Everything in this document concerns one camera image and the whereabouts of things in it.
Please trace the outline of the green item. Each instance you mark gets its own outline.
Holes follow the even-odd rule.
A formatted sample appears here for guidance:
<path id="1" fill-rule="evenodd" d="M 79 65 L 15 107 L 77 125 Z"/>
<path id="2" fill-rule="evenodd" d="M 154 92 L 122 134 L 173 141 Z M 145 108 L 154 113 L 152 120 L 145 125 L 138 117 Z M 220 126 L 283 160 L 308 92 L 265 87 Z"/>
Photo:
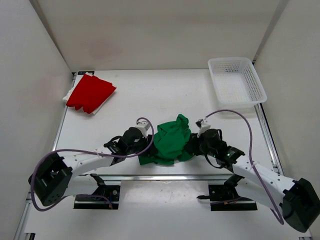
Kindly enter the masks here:
<path id="1" fill-rule="evenodd" d="M 171 166 L 175 164 L 176 160 L 185 162 L 192 159 L 193 153 L 185 149 L 191 136 L 189 119 L 183 114 L 179 114 L 174 121 L 159 124 L 153 139 L 153 146 L 157 152 L 140 155 L 138 157 L 139 164 L 143 166 L 154 163 Z"/>

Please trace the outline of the red t shirt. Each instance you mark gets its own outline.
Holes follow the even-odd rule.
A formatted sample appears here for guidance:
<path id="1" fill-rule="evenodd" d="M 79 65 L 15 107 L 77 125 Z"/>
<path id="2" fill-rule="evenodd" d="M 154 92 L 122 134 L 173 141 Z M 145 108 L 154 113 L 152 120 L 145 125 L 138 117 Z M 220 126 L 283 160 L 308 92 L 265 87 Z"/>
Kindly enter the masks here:
<path id="1" fill-rule="evenodd" d="M 66 106 L 89 115 L 116 91 L 111 82 L 94 75 L 84 74 L 67 101 Z"/>

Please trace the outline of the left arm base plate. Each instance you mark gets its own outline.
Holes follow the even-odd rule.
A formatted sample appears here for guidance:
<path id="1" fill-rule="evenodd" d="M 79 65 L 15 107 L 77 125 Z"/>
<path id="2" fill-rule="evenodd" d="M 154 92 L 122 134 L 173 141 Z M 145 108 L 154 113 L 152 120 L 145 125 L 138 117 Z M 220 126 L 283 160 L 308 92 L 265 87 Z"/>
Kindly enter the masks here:
<path id="1" fill-rule="evenodd" d="M 105 182 L 92 194 L 76 195 L 73 208 L 76 210 L 118 210 L 120 192 L 120 182 Z"/>

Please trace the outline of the white t shirt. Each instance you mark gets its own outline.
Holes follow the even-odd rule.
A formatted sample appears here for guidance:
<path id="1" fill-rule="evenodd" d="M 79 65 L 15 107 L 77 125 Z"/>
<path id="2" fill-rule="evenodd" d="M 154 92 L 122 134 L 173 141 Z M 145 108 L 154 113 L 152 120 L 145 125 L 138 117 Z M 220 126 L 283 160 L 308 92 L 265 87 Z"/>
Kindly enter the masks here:
<path id="1" fill-rule="evenodd" d="M 72 95 L 73 91 L 75 90 L 75 88 L 76 88 L 76 87 L 73 86 L 73 87 L 68 91 L 68 93 L 66 94 L 66 96 L 64 96 L 64 97 L 62 98 L 62 100 L 63 100 L 65 103 L 68 102 L 68 100 L 69 100 L 69 98 L 71 97 L 71 95 Z M 103 104 L 104 104 L 105 102 L 106 102 L 106 101 L 104 101 L 101 105 L 99 105 L 91 114 L 96 115 L 97 112 L 101 109 L 101 107 L 103 106 Z"/>

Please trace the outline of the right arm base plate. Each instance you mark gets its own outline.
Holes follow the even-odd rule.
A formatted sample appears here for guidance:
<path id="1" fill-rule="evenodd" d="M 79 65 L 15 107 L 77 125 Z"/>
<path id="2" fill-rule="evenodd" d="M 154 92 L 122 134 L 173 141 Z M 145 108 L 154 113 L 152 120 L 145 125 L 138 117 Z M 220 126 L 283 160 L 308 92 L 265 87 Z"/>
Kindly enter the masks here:
<path id="1" fill-rule="evenodd" d="M 210 184 L 208 195 L 199 195 L 196 198 L 200 201 L 209 200 L 212 212 L 258 210 L 255 201 L 239 196 L 235 188 L 224 184 Z"/>

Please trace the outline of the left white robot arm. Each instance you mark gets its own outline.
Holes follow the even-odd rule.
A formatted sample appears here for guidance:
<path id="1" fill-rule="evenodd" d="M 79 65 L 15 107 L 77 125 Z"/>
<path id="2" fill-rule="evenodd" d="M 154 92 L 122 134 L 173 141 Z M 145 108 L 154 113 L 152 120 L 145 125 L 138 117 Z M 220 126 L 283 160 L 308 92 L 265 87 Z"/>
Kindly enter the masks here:
<path id="1" fill-rule="evenodd" d="M 34 208 L 45 212 L 76 195 L 101 200 L 111 207 L 103 180 L 92 171 L 145 154 L 155 137 L 154 133 L 147 134 L 148 129 L 140 122 L 92 151 L 58 149 L 45 155 L 28 179 Z"/>

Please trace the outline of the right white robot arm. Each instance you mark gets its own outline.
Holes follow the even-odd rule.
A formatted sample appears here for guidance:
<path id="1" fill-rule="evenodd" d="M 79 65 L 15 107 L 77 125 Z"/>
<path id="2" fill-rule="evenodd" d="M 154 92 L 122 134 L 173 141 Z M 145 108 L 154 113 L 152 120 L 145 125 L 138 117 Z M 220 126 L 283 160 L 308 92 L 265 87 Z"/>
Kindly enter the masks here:
<path id="1" fill-rule="evenodd" d="M 220 129 L 191 134 L 184 148 L 207 161 L 214 158 L 215 168 L 232 173 L 223 184 L 212 185 L 208 196 L 200 195 L 199 199 L 209 199 L 214 204 L 250 199 L 279 211 L 282 219 L 301 233 L 319 217 L 320 199 L 308 180 L 295 180 L 250 161 L 243 151 L 223 141 Z"/>

